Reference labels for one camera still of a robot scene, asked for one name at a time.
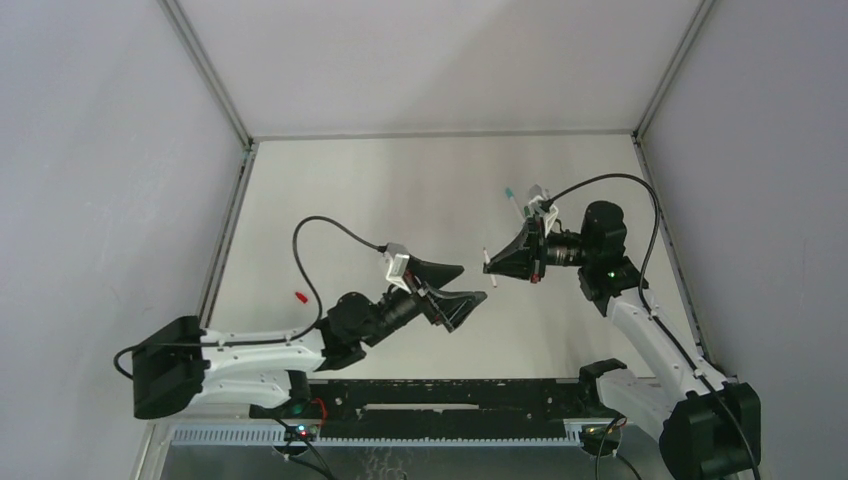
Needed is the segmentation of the white teal marker pen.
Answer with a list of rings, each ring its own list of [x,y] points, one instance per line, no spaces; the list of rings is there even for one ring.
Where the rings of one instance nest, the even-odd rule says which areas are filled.
[[[504,190],[504,193],[505,193],[506,198],[510,202],[510,205],[513,207],[514,211],[516,212],[516,215],[519,218],[519,220],[524,221],[524,219],[526,218],[526,214],[524,213],[522,205],[516,199],[516,197],[513,193],[513,190],[509,187],[506,187],[505,190]]]

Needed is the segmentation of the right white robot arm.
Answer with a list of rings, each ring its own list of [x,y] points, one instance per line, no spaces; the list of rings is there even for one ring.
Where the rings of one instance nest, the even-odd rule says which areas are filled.
[[[589,397],[656,441],[675,479],[761,476],[761,402],[747,383],[733,383],[697,349],[681,342],[649,284],[625,253],[622,209],[596,201],[579,232],[553,232],[547,219],[525,219],[517,237],[485,259],[483,270],[540,282],[551,266],[574,267],[586,299],[635,348],[655,380],[638,378],[616,359],[581,368]]]

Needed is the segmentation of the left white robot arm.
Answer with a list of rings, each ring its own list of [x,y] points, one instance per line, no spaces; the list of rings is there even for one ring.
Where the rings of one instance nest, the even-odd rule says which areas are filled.
[[[423,316],[453,332],[487,298],[448,292],[460,265],[405,260],[397,285],[377,301],[341,296],[309,331],[230,333],[182,316],[131,349],[133,415],[160,419],[189,407],[242,404],[266,410],[309,402],[307,376],[345,369],[412,320]]]

